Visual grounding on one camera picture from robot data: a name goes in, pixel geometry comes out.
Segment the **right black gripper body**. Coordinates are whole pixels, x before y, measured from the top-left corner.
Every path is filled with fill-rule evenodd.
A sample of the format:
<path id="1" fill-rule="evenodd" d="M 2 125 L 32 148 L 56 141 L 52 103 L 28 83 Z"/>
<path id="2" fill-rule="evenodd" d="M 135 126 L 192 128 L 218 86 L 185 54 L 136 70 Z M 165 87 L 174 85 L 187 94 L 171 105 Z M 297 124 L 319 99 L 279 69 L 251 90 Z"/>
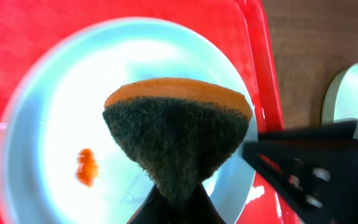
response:
<path id="1" fill-rule="evenodd" d="M 358 223 L 358 120 L 263 133 L 243 158 L 305 223 Z"/>

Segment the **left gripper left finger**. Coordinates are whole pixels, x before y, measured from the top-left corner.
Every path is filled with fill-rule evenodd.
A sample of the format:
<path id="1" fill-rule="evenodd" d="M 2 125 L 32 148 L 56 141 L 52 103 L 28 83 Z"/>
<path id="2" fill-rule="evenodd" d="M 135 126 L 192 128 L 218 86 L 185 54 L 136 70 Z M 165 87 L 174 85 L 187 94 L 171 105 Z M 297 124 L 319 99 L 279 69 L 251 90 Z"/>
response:
<path id="1" fill-rule="evenodd" d="M 159 188 L 154 185 L 127 224 L 167 224 L 169 219 L 170 206 Z"/>

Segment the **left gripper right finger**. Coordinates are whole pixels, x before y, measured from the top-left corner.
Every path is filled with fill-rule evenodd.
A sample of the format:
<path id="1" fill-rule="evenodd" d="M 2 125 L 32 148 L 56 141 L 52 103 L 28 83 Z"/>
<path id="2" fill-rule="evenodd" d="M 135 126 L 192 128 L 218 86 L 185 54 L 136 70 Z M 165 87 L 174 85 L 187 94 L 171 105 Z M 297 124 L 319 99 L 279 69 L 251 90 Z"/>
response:
<path id="1" fill-rule="evenodd" d="M 185 204 L 185 221 L 188 224 L 225 224 L 202 184 L 195 188 Z"/>

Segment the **green and yellow sponge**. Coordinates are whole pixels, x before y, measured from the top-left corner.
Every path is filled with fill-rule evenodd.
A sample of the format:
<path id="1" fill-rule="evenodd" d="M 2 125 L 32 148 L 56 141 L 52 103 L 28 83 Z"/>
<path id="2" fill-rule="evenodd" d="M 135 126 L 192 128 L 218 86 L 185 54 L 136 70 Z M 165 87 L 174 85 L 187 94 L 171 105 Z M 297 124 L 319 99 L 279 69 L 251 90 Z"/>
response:
<path id="1" fill-rule="evenodd" d="M 115 142 L 174 205 L 186 202 L 235 152 L 252 116 L 241 93 L 187 78 L 126 84 L 103 111 Z"/>

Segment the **light blue plate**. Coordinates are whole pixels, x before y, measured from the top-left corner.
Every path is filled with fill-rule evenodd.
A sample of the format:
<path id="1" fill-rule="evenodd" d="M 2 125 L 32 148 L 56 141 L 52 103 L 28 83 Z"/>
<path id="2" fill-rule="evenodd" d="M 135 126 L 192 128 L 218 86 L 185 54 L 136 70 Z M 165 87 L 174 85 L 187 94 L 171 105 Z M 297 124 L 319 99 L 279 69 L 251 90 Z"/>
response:
<path id="1" fill-rule="evenodd" d="M 322 123 L 358 119 L 358 63 L 338 73 L 326 92 Z"/>
<path id="2" fill-rule="evenodd" d="M 27 73 L 2 116 L 4 223 L 126 223 L 153 186 L 104 122 L 106 98 L 149 78 L 250 86 L 210 41 L 146 17 L 100 22 L 61 41 Z"/>

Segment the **red plastic tray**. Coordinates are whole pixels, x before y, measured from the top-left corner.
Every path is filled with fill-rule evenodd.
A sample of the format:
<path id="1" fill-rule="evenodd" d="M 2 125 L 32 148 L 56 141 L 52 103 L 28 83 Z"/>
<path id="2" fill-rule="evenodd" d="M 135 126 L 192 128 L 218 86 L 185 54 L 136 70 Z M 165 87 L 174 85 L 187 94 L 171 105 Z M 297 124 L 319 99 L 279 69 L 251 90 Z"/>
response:
<path id="1" fill-rule="evenodd" d="M 260 1 L 0 0 L 0 129 L 14 89 L 49 48 L 91 24 L 132 16 L 173 21 L 206 37 L 246 84 L 258 129 L 283 128 L 269 28 Z"/>

